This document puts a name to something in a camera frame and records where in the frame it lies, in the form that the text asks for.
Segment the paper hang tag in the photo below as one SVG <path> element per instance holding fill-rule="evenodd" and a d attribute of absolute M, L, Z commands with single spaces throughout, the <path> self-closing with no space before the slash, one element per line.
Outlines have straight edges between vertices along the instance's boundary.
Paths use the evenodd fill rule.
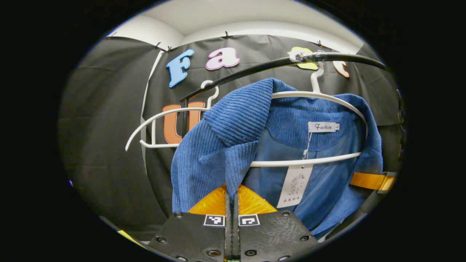
<path fill-rule="evenodd" d="M 335 132 L 340 130 L 340 124 L 333 122 L 308 122 L 308 129 L 311 133 Z"/>
<path fill-rule="evenodd" d="M 297 165 L 288 168 L 277 208 L 297 205 L 301 202 L 304 190 L 314 165 Z"/>

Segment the yellow strap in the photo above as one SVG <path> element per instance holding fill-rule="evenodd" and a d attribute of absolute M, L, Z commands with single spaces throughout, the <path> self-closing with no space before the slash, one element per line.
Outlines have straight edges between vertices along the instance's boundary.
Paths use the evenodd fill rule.
<path fill-rule="evenodd" d="M 395 176 L 374 175 L 355 172 L 349 184 L 353 186 L 385 191 L 390 190 L 394 182 Z"/>
<path fill-rule="evenodd" d="M 119 230 L 117 231 L 118 233 L 120 233 L 122 236 L 126 237 L 127 239 L 133 241 L 134 243 L 138 244 L 139 246 L 145 248 L 143 245 L 139 244 L 138 242 L 136 242 L 132 237 L 130 237 L 130 235 L 128 235 L 126 232 L 124 232 L 123 230 Z"/>
<path fill-rule="evenodd" d="M 221 187 L 210 192 L 188 212 L 203 215 L 225 215 L 225 188 L 226 185 L 223 184 Z M 240 185 L 238 188 L 238 202 L 240 215 L 265 214 L 277 211 L 265 199 L 244 185 Z"/>

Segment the blue letter f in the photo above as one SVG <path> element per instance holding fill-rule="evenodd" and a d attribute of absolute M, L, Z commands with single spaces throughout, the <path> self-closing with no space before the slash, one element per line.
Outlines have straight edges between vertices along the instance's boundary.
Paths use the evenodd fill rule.
<path fill-rule="evenodd" d="M 185 79 L 188 76 L 188 73 L 183 72 L 181 68 L 188 69 L 189 68 L 189 58 L 186 56 L 192 56 L 194 54 L 194 50 L 188 49 L 175 59 L 171 60 L 167 67 L 170 70 L 170 83 L 168 86 L 172 88 L 177 83 L 181 82 L 181 80 Z"/>

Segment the pink letter a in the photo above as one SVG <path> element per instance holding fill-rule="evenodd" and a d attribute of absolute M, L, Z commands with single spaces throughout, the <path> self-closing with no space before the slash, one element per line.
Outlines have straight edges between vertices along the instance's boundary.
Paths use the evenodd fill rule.
<path fill-rule="evenodd" d="M 240 59 L 236 56 L 236 49 L 231 47 L 217 49 L 210 53 L 209 58 L 211 59 L 206 63 L 208 70 L 216 70 L 222 66 L 232 67 L 240 62 Z"/>

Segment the blue corduroy jacket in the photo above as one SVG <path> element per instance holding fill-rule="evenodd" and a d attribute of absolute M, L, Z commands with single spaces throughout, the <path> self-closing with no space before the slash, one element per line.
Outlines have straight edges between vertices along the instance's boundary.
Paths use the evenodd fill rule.
<path fill-rule="evenodd" d="M 304 196 L 290 209 L 311 230 L 326 230 L 359 208 L 371 190 L 349 185 L 353 172 L 382 173 L 381 138 L 368 104 L 353 94 L 336 95 L 364 115 L 318 98 L 271 99 L 296 91 L 267 78 L 218 101 L 182 139 L 171 165 L 173 211 L 187 212 L 226 183 L 230 199 L 241 183 L 276 207 L 287 167 L 250 168 L 253 160 L 298 160 L 308 147 L 308 122 L 335 122 L 336 132 L 313 133 L 309 159 L 362 152 L 357 158 L 314 165 Z"/>

